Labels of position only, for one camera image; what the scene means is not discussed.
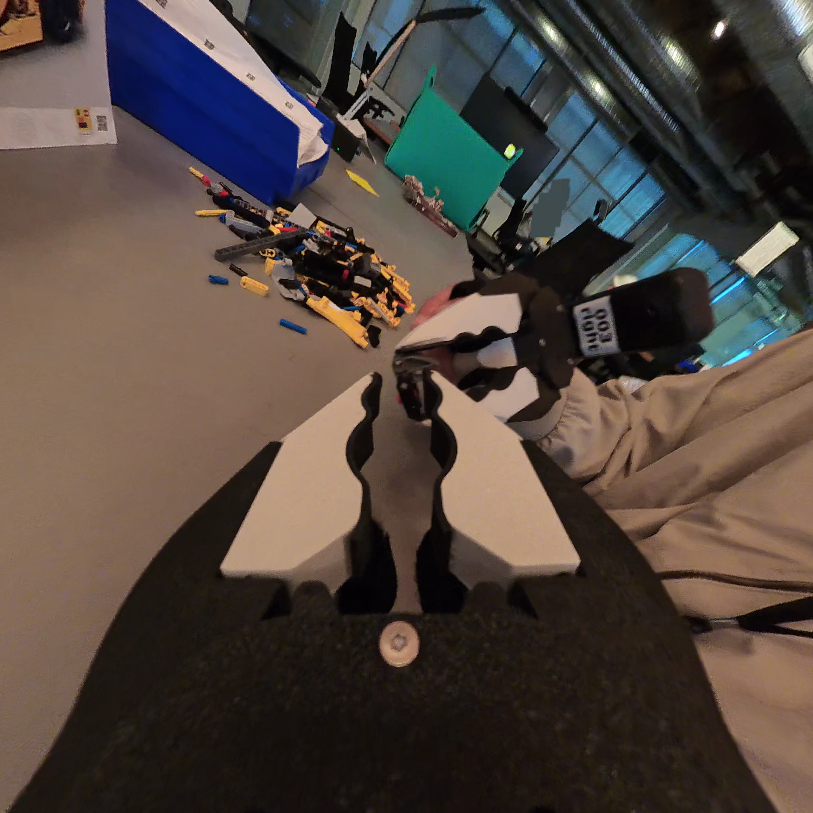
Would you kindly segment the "brown model on board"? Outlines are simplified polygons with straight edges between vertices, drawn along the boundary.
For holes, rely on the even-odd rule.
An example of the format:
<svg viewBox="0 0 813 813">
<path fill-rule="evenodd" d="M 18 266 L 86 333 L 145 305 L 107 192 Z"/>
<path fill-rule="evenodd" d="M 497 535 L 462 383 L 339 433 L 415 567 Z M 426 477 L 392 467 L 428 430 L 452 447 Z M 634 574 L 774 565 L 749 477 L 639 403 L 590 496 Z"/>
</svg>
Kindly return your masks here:
<svg viewBox="0 0 813 813">
<path fill-rule="evenodd" d="M 442 230 L 447 236 L 456 238 L 459 229 L 444 215 L 443 202 L 439 198 L 440 190 L 435 188 L 435 194 L 428 196 L 424 192 L 423 184 L 414 176 L 406 175 L 401 185 L 402 198 L 422 217 Z"/>
</svg>

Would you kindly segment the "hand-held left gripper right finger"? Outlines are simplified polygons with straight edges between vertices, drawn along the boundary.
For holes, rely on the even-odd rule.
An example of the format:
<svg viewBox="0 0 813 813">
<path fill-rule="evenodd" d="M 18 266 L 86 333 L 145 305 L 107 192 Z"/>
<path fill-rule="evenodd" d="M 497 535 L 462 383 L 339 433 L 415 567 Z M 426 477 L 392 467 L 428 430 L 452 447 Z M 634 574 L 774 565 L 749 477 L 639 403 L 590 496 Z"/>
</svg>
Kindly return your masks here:
<svg viewBox="0 0 813 813">
<path fill-rule="evenodd" d="M 581 564 L 520 437 L 443 376 L 433 426 L 451 431 L 439 506 L 451 528 L 457 578 L 575 574 Z"/>
</svg>

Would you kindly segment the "grey desk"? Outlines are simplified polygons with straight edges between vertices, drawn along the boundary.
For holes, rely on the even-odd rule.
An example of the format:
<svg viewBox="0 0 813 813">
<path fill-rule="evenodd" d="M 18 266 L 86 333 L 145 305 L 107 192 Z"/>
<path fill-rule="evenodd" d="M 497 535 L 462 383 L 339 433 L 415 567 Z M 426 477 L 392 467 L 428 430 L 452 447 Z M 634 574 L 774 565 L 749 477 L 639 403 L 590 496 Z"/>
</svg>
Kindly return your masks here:
<svg viewBox="0 0 813 813">
<path fill-rule="evenodd" d="M 370 371 L 384 381 L 371 477 L 399 611 L 417 612 L 429 517 L 422 429 L 391 358 L 213 258 L 188 172 L 223 177 L 127 112 L 117 143 L 2 151 L 2 811 L 60 733 L 107 628 L 168 538 L 268 442 Z M 279 326 L 286 319 L 308 330 Z"/>
</svg>

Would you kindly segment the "white printed sheets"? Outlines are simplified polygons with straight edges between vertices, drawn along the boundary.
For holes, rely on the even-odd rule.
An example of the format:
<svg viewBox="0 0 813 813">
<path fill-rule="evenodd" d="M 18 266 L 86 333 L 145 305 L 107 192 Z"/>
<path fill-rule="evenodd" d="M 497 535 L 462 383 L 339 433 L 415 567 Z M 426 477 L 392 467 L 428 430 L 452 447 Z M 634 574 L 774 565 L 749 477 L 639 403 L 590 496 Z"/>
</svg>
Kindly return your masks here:
<svg viewBox="0 0 813 813">
<path fill-rule="evenodd" d="M 326 155 L 330 138 L 317 109 L 272 72 L 245 35 L 212 2 L 141 1 L 141 5 L 294 125 L 298 167 Z"/>
</svg>

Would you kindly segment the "pile of loose bricks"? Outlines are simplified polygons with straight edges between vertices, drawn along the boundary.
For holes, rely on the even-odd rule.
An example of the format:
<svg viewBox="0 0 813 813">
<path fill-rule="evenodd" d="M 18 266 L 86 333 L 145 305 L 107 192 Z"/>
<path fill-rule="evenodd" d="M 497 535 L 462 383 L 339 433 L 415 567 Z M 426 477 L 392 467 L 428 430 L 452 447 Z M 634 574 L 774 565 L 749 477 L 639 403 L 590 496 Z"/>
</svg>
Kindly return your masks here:
<svg viewBox="0 0 813 813">
<path fill-rule="evenodd" d="M 189 167 L 188 172 L 210 199 L 209 208 L 196 210 L 196 217 L 225 225 L 237 240 L 233 245 L 297 229 L 286 222 L 297 204 L 281 199 L 261 208 L 198 168 Z M 382 328 L 396 329 L 414 314 L 411 285 L 351 226 L 318 218 L 295 248 L 220 264 L 239 279 L 243 290 L 261 297 L 275 290 L 329 322 L 360 349 L 377 348 Z"/>
</svg>

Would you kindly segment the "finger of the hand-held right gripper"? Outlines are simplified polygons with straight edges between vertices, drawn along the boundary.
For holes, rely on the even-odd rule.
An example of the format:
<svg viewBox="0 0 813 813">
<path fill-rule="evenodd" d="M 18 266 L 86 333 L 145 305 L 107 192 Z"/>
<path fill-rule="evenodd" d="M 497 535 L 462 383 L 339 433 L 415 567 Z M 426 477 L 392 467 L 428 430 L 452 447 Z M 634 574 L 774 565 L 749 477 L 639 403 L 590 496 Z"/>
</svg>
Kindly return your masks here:
<svg viewBox="0 0 813 813">
<path fill-rule="evenodd" d="M 546 416 L 567 388 L 528 368 L 477 368 L 456 384 L 472 401 L 503 423 L 534 421 Z"/>
<path fill-rule="evenodd" d="M 516 293 L 473 293 L 422 321 L 396 345 L 394 353 L 414 354 L 442 347 L 479 349 L 516 334 L 522 316 L 523 304 Z"/>
</svg>

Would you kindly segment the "beige jacket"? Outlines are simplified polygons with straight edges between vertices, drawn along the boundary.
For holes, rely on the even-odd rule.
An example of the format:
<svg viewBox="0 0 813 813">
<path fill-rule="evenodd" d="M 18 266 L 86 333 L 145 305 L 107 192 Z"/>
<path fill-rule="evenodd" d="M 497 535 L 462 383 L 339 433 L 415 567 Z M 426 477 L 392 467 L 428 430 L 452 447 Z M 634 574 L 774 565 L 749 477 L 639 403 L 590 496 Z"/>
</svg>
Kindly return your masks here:
<svg viewBox="0 0 813 813">
<path fill-rule="evenodd" d="M 604 509 L 684 615 L 732 618 L 811 585 L 811 498 L 718 493 L 694 505 Z M 811 811 L 811 639 L 733 627 L 696 639 L 726 724 L 778 811 Z"/>
</svg>

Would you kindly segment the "black monitor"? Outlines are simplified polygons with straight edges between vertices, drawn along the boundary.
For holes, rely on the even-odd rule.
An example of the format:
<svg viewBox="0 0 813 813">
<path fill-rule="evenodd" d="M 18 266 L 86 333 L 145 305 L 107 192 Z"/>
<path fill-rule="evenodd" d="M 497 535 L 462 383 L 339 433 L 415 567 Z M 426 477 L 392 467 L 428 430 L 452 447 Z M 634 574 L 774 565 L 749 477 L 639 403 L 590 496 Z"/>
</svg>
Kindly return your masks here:
<svg viewBox="0 0 813 813">
<path fill-rule="evenodd" d="M 516 200 L 532 198 L 534 184 L 559 152 L 542 119 L 512 88 L 502 88 L 489 75 L 482 76 L 460 116 L 512 162 L 501 188 Z"/>
</svg>

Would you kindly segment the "grey brick piece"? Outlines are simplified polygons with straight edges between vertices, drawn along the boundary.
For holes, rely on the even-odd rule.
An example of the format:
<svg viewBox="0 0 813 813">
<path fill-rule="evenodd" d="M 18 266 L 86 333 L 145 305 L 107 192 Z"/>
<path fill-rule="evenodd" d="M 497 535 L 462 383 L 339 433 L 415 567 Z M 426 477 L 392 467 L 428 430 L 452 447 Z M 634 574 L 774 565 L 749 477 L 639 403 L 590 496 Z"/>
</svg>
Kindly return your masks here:
<svg viewBox="0 0 813 813">
<path fill-rule="evenodd" d="M 454 353 L 447 343 L 439 340 L 401 343 L 395 348 L 392 370 L 395 373 L 441 368 L 451 361 Z"/>
</svg>

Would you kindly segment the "dark grey long beam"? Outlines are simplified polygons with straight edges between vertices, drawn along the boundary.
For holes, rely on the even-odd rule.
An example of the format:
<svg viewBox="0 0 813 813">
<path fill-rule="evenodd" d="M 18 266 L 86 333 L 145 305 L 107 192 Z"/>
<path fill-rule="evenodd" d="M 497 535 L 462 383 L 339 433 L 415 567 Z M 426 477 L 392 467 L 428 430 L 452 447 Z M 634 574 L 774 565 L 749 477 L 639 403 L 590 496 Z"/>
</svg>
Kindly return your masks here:
<svg viewBox="0 0 813 813">
<path fill-rule="evenodd" d="M 309 233 L 306 229 L 295 229 L 277 235 L 242 241 L 217 249 L 213 254 L 213 258 L 219 263 L 230 263 L 250 254 L 258 254 L 267 250 L 281 249 L 285 252 L 299 246 L 308 236 Z"/>
</svg>

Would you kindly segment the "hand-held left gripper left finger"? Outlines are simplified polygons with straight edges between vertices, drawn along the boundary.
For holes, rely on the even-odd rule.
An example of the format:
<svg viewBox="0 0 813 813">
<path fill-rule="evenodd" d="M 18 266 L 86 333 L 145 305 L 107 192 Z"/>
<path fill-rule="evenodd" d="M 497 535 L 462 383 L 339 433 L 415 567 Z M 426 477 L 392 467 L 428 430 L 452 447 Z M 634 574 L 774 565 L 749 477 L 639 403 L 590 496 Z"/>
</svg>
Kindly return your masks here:
<svg viewBox="0 0 813 813">
<path fill-rule="evenodd" d="M 350 578 L 362 483 L 348 444 L 368 411 L 362 376 L 282 440 L 219 571 L 226 578 Z"/>
</svg>

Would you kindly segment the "green storage bin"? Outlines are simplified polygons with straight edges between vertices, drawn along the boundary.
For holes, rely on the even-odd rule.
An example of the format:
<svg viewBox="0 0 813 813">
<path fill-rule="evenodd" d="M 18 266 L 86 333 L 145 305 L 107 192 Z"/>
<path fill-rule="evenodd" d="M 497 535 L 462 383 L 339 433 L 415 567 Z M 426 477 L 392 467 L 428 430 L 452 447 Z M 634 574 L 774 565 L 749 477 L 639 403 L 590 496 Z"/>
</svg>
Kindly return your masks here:
<svg viewBox="0 0 813 813">
<path fill-rule="evenodd" d="M 443 216 L 470 232 L 523 149 L 507 153 L 492 147 L 437 95 L 436 77 L 431 66 L 384 165 L 402 180 L 415 177 L 425 191 L 437 189 Z"/>
</svg>

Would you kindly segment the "hanging white sign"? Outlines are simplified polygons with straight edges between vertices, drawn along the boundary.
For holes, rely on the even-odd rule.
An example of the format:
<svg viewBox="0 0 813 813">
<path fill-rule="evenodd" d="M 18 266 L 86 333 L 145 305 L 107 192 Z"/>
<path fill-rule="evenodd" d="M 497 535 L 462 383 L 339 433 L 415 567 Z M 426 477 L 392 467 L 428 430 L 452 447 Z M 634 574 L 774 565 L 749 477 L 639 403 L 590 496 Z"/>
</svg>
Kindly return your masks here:
<svg viewBox="0 0 813 813">
<path fill-rule="evenodd" d="M 750 277 L 757 277 L 771 267 L 788 250 L 795 247 L 800 238 L 783 221 L 777 222 L 753 245 L 737 257 L 737 267 Z"/>
</svg>

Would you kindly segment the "instruction booklet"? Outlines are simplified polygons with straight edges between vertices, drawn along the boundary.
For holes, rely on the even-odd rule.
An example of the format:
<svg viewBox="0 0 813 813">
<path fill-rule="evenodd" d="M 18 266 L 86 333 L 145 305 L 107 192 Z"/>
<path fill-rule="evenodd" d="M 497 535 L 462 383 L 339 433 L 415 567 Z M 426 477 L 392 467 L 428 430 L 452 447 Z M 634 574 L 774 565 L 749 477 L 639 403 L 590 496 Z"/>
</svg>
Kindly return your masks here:
<svg viewBox="0 0 813 813">
<path fill-rule="evenodd" d="M 104 1 L 1 2 L 1 148 L 117 143 Z"/>
</svg>

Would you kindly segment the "black device box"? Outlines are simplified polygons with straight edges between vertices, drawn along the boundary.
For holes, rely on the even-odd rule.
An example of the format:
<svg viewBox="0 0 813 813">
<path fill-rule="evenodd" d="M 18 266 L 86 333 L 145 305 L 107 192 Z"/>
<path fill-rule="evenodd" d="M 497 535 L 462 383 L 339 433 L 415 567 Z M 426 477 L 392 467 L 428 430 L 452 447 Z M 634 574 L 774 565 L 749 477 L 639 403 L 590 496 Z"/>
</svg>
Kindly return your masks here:
<svg viewBox="0 0 813 813">
<path fill-rule="evenodd" d="M 357 119 L 341 116 L 333 120 L 332 150 L 346 163 L 352 163 L 361 147 L 367 144 L 367 134 Z"/>
</svg>

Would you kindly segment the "black brick assembly red pins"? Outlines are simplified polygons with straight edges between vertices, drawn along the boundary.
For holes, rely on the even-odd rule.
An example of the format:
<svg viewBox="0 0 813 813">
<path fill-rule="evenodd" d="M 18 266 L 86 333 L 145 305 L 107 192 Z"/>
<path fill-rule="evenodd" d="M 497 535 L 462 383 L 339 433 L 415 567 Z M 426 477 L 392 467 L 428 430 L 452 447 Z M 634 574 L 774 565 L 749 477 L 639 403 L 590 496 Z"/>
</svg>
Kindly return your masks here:
<svg viewBox="0 0 813 813">
<path fill-rule="evenodd" d="M 394 373 L 398 402 L 407 419 L 414 423 L 426 423 L 429 420 L 424 391 L 424 379 L 428 370 L 404 368 Z"/>
</svg>

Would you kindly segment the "person's right hand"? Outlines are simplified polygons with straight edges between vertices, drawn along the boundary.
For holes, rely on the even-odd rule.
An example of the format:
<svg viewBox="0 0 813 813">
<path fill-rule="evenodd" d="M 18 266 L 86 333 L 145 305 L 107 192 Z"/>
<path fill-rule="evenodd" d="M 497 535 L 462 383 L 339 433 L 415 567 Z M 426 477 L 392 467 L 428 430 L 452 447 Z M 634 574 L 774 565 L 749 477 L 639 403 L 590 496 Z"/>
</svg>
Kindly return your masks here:
<svg viewBox="0 0 813 813">
<path fill-rule="evenodd" d="M 468 279 L 449 285 L 442 291 L 434 294 L 415 312 L 411 330 L 416 330 L 438 313 L 453 305 L 457 300 L 476 293 L 479 289 L 480 284 L 478 282 L 473 279 Z"/>
</svg>

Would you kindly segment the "blue storage bin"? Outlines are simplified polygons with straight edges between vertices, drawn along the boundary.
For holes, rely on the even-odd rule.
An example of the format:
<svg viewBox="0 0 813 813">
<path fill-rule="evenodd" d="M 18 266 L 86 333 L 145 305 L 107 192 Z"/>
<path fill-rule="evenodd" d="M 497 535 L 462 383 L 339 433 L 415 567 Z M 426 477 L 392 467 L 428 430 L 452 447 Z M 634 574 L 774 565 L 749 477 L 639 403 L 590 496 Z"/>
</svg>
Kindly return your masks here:
<svg viewBox="0 0 813 813">
<path fill-rule="evenodd" d="M 115 106 L 261 202 L 297 196 L 323 175 L 334 126 L 321 111 L 329 151 L 298 167 L 294 125 L 141 1 L 106 2 L 106 30 Z"/>
</svg>

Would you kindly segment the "person's right forearm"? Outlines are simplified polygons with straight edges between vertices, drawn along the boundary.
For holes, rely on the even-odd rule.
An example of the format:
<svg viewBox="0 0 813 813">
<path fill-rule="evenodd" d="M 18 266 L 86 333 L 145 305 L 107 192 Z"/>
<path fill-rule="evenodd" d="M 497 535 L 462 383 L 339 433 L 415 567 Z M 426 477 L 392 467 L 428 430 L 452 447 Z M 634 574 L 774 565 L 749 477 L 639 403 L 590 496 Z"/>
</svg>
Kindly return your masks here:
<svg viewBox="0 0 813 813">
<path fill-rule="evenodd" d="M 812 337 L 636 391 L 574 373 L 528 438 L 635 542 L 728 514 L 811 532 Z"/>
</svg>

